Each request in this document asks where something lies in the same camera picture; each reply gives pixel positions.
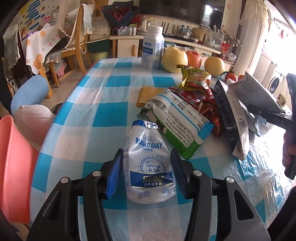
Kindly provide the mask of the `person's right hand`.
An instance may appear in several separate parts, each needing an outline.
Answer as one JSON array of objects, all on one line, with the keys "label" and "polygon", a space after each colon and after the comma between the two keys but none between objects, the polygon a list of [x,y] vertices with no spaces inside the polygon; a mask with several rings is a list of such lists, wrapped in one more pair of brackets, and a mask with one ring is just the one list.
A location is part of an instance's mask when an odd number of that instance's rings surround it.
[{"label": "person's right hand", "polygon": [[282,164],[287,167],[294,159],[296,144],[293,134],[288,131],[285,132],[283,139]]}]

